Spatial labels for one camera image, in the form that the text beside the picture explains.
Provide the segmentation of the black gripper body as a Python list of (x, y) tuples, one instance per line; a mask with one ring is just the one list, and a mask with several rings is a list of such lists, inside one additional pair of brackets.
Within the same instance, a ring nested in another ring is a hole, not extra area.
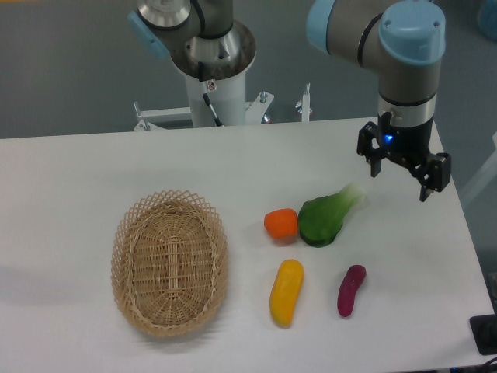
[(385, 136), (386, 146), (390, 149), (389, 161), (407, 169), (421, 164), (430, 153), (429, 142), (432, 134), (433, 119), (415, 127), (396, 127), (391, 114), (382, 114), (377, 124)]

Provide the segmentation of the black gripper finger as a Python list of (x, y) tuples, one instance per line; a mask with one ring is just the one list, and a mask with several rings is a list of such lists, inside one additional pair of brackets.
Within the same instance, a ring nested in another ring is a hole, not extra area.
[(425, 202), (434, 192), (442, 192), (451, 181), (452, 158), (449, 153), (429, 153), (420, 165), (412, 169), (412, 176), (420, 184), (419, 200)]
[(356, 152), (363, 156), (370, 166), (370, 176), (376, 177), (382, 169), (382, 160), (389, 159), (391, 152), (385, 143), (380, 128), (368, 121), (359, 131)]

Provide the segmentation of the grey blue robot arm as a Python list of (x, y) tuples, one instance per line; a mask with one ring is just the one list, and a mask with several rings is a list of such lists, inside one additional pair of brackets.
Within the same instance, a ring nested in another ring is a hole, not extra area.
[[(194, 127), (258, 124), (271, 96), (245, 100), (255, 39), (230, 1), (139, 1), (127, 17), (137, 39), (183, 75)], [(451, 159), (429, 150), (446, 20), (429, 1), (316, 1), (307, 39), (326, 54), (374, 72), (377, 121), (359, 132), (357, 153), (376, 176), (388, 159), (419, 181), (420, 200), (450, 182)]]

